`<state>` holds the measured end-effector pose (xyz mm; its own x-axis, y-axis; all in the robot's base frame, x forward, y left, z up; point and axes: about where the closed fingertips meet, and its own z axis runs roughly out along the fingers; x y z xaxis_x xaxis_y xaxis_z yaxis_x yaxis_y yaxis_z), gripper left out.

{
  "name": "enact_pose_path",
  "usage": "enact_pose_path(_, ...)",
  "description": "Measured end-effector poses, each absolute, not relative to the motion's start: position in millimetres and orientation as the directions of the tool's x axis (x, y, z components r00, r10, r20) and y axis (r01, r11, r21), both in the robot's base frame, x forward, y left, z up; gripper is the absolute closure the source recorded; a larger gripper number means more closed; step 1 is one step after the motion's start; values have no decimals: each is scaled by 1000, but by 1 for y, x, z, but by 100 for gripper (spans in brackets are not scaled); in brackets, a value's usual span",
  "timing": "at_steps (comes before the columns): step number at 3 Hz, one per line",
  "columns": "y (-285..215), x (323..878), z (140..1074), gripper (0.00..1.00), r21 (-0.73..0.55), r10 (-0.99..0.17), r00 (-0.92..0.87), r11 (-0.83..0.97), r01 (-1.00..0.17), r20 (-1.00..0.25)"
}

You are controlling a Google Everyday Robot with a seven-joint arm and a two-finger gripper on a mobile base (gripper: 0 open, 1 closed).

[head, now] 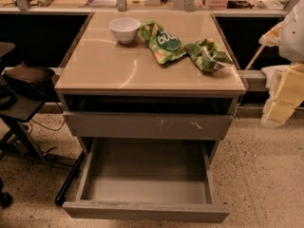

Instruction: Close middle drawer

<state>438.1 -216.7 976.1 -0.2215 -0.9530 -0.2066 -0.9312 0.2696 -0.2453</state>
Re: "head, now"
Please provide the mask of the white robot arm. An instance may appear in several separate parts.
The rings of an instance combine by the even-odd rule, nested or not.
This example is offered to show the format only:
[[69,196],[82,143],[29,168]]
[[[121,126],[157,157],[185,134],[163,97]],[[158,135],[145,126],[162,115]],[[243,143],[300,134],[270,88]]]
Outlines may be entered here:
[[269,66],[266,76],[269,99],[261,123],[270,128],[284,125],[304,102],[304,0],[298,0],[284,20],[264,34],[263,46],[278,46],[279,55],[289,66]]

